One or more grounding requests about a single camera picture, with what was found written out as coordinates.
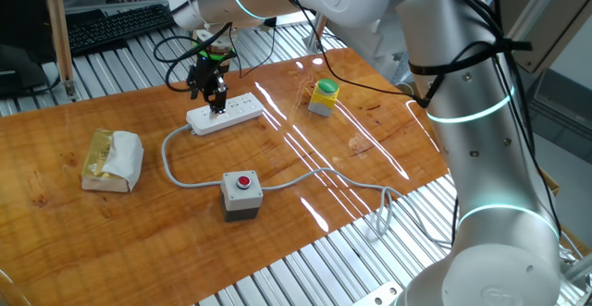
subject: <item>red button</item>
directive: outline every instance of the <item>red button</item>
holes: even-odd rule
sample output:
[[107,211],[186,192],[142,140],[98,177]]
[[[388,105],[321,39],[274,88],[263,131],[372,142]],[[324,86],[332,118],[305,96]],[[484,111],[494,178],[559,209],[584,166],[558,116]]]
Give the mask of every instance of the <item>red button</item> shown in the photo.
[[251,186],[251,180],[245,176],[239,177],[237,180],[237,186],[239,186],[239,188],[242,190],[246,190],[249,188],[249,186]]

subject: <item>tissue box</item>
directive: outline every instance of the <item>tissue box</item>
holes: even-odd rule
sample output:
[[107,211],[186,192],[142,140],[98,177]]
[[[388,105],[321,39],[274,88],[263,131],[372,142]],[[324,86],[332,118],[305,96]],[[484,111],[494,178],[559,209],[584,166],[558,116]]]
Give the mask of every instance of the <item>tissue box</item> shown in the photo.
[[144,149],[138,135],[97,129],[82,169],[84,190],[129,192],[140,178]]

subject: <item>wooden tabletop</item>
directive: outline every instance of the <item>wooden tabletop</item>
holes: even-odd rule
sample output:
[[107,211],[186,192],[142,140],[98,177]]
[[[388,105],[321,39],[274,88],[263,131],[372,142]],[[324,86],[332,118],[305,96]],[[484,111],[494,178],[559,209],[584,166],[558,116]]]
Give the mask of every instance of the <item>wooden tabletop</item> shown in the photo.
[[[393,90],[352,50],[328,57],[342,77]],[[229,97],[252,92],[265,114],[204,137],[179,134],[168,150],[173,173],[193,183],[256,170],[271,186],[332,166],[402,193],[447,173],[426,114],[406,97],[340,83],[333,115],[310,113],[325,77],[318,56],[243,80],[228,74]],[[13,304],[25,304],[22,293],[32,305],[187,306],[379,205],[379,192],[320,175],[267,192],[256,219],[225,223],[219,189],[176,187],[160,157],[165,136],[202,105],[161,86],[0,118],[0,288]],[[81,189],[95,129],[142,139],[132,193]]]

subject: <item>power strip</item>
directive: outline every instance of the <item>power strip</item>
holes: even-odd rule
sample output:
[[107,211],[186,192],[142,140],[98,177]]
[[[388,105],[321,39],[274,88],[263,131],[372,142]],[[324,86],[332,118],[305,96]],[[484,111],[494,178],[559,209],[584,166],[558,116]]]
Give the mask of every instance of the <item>power strip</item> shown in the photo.
[[191,110],[187,112],[187,122],[194,134],[203,136],[256,118],[262,113],[263,105],[249,92],[226,100],[224,114],[212,115],[210,106]]

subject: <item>white robot arm segment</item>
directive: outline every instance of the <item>white robot arm segment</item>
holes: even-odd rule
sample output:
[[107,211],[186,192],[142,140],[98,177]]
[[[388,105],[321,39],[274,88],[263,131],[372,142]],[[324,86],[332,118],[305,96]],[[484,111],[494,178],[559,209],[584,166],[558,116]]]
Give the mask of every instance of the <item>white robot arm segment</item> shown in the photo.
[[[425,67],[447,65],[471,43],[496,41],[460,0],[170,0],[175,20],[188,29],[258,25],[299,4],[343,26],[370,24],[395,6],[410,63]],[[446,73],[427,108],[461,221],[450,254],[420,273],[396,306],[551,306],[559,296],[559,234],[510,108],[513,91],[500,85],[510,77],[505,59],[497,58],[499,68],[487,59]],[[414,76],[425,96],[436,76]]]

